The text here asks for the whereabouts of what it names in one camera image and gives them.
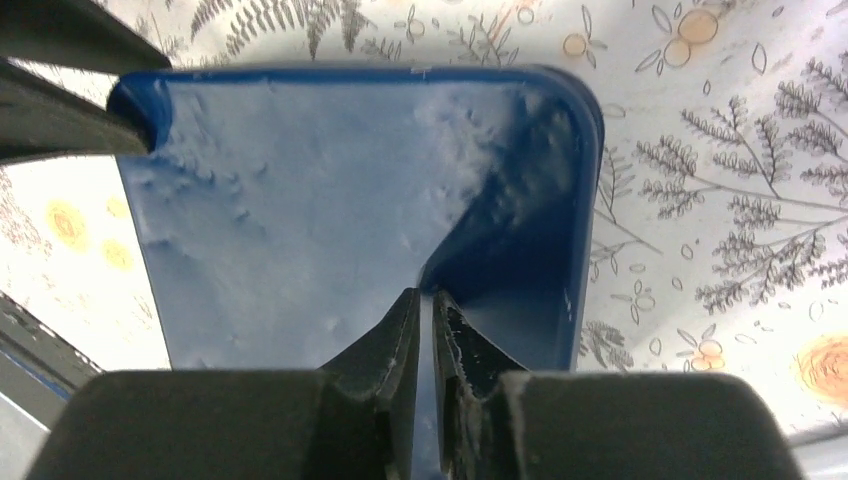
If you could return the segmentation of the navy box lid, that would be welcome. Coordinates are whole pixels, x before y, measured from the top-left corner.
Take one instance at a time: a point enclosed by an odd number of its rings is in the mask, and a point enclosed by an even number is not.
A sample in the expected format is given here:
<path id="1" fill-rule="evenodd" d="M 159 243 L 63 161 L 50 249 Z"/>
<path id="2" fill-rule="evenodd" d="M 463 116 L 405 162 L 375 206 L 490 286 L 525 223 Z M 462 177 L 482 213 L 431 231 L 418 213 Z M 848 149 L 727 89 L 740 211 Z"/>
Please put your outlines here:
<path id="1" fill-rule="evenodd" d="M 118 167 L 179 370 L 314 370 L 406 289 L 530 371 L 574 361 L 604 122 L 541 68 L 123 77 Z"/>

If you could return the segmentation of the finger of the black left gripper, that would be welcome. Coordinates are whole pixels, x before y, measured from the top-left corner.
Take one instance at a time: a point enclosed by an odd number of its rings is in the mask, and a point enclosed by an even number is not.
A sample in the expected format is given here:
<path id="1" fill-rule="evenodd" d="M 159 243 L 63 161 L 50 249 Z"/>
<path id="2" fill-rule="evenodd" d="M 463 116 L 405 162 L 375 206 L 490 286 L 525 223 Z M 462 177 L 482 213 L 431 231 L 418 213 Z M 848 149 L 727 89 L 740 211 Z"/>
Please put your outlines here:
<path id="1" fill-rule="evenodd" d="M 73 155 L 145 155 L 143 130 L 69 91 L 1 62 L 1 163 Z"/>
<path id="2" fill-rule="evenodd" d="M 1 56 L 112 75 L 171 67 L 167 56 L 92 1 L 3 1 Z"/>

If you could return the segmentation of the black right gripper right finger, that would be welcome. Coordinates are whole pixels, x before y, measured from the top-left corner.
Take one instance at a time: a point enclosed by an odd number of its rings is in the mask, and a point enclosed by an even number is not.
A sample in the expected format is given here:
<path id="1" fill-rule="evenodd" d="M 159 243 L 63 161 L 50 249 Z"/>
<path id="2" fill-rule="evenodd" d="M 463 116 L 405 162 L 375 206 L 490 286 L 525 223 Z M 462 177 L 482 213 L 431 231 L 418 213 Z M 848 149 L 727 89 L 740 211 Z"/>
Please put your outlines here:
<path id="1" fill-rule="evenodd" d="M 799 479 L 761 397 L 724 374 L 530 371 L 433 301 L 451 479 Z"/>

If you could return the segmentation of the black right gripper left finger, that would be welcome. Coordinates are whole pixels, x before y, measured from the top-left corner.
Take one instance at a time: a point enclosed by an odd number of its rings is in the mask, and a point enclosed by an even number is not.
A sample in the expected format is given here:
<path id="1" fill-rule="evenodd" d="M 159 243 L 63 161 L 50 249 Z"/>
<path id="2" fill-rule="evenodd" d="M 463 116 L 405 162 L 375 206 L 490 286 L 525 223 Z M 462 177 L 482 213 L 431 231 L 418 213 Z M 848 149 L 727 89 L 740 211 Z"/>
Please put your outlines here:
<path id="1" fill-rule="evenodd" d="M 407 479 L 420 294 L 314 370 L 119 371 L 69 401 L 31 479 Z"/>

